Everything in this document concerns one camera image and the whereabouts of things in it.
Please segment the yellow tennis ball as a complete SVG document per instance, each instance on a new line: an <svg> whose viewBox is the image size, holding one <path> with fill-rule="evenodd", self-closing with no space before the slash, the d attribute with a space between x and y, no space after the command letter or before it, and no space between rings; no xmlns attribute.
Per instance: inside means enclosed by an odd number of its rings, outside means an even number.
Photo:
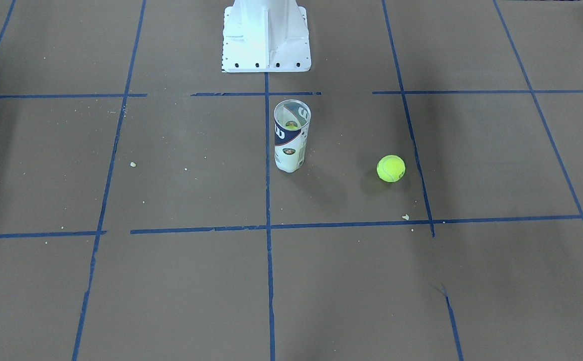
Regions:
<svg viewBox="0 0 583 361"><path fill-rule="evenodd" d="M379 178L387 183L394 183L400 180L406 171L404 160L397 155L386 155L379 160L376 172Z"/></svg>

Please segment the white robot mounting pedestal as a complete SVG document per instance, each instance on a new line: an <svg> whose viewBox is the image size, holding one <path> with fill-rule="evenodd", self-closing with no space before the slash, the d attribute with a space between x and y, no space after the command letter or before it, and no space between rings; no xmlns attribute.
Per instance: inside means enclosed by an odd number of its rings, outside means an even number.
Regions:
<svg viewBox="0 0 583 361"><path fill-rule="evenodd" d="M296 1L234 1L223 12L221 71L307 72L308 14Z"/></svg>

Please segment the tennis ball inside can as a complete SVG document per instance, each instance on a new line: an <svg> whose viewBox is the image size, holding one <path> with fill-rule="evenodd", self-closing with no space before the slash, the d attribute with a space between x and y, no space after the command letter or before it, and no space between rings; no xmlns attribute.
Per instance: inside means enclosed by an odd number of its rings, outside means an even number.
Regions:
<svg viewBox="0 0 583 361"><path fill-rule="evenodd" d="M298 123L297 123L297 122L295 122L295 121L291 121L291 120L290 120L290 121L286 121L286 122L284 123L284 128L285 128L286 130L296 130L296 129L298 129L298 128L299 128L299 125L298 125Z"/></svg>

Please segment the clear tennis ball can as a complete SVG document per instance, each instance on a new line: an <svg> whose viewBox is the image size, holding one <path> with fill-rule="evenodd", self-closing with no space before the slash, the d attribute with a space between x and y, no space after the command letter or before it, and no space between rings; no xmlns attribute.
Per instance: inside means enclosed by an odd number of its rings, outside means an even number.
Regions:
<svg viewBox="0 0 583 361"><path fill-rule="evenodd" d="M274 158L278 169L287 173L298 170L305 162L306 142L312 112L299 100L284 100L274 109ZM299 128L286 130L286 121L295 121Z"/></svg>

